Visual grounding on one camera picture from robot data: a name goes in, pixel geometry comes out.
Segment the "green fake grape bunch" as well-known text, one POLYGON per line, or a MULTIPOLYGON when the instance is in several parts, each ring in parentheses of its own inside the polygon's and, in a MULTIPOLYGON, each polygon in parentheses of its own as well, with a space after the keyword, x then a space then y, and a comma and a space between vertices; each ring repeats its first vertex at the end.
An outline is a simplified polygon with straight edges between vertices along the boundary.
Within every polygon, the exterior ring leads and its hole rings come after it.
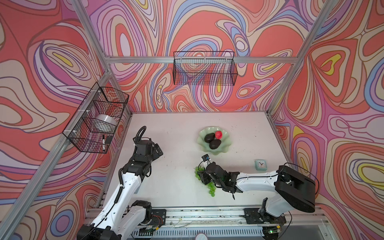
POLYGON ((204 167, 195 167, 196 178, 209 189, 209 194, 214 197, 216 192, 216 185, 212 181, 209 174, 206 173, 204 167))

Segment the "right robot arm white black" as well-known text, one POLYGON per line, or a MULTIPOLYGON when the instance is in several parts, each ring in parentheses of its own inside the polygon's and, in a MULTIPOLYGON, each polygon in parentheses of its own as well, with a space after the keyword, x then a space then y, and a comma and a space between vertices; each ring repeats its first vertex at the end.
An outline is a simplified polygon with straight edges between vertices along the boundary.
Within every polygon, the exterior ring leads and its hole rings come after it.
POLYGON ((251 218, 249 224, 284 223, 284 214, 291 210, 315 212, 315 181, 287 165, 269 173, 227 172, 204 155, 195 174, 204 185, 213 184, 232 195, 249 191, 274 193, 273 197, 263 199, 260 208, 245 210, 246 217, 251 218))

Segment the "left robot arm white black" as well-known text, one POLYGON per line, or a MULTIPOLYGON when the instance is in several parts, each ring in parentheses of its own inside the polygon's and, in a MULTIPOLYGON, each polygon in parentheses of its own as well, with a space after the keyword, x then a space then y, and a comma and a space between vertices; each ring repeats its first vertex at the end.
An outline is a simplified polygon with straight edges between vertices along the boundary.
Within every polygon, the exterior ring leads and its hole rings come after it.
POLYGON ((134 194, 145 178, 152 174, 152 162, 163 155, 160 146, 144 137, 147 127, 141 127, 133 138, 134 152, 119 169, 119 182, 99 215, 89 225, 83 225, 78 240, 126 240, 138 226, 144 233, 153 233, 165 223, 165 218, 152 210, 148 201, 136 200, 134 194))

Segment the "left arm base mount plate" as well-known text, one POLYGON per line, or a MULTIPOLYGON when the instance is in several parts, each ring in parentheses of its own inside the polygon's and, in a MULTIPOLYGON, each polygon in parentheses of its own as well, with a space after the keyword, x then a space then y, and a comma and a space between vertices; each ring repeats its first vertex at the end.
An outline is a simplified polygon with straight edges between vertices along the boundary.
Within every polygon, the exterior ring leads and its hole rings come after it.
POLYGON ((154 209, 151 211, 149 218, 146 216, 145 220, 140 224, 147 228, 160 228, 166 223, 167 210, 154 209))

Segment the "dark avocado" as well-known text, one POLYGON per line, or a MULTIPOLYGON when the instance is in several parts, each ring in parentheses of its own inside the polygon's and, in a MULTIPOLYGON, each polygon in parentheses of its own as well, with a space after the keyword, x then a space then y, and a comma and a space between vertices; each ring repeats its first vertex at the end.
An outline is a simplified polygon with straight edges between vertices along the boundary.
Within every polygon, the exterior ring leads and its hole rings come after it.
POLYGON ((214 141, 209 143, 209 148, 211 150, 217 149, 222 144, 221 140, 215 139, 214 141))
POLYGON ((205 135, 205 137, 204 137, 204 141, 206 143, 208 143, 208 144, 210 142, 214 141, 215 139, 216 139, 216 134, 215 133, 209 133, 209 134, 205 135))

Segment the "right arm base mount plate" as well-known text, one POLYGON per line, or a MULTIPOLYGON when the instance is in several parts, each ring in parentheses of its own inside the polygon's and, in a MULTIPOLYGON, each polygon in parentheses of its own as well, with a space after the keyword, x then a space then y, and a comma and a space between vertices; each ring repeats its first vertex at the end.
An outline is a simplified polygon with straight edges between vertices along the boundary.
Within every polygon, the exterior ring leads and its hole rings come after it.
POLYGON ((284 225, 287 221, 285 216, 274 217, 268 214, 265 210, 259 208, 245 208, 244 218, 247 224, 269 224, 269 225, 284 225))

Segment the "red fake strawberry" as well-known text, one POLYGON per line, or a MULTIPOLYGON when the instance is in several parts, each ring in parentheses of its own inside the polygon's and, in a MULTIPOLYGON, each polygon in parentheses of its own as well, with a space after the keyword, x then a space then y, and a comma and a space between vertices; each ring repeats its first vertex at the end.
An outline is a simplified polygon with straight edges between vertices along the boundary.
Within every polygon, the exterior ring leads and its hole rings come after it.
POLYGON ((221 140, 223 137, 223 133, 222 131, 216 131, 215 132, 215 138, 218 139, 218 140, 221 140))

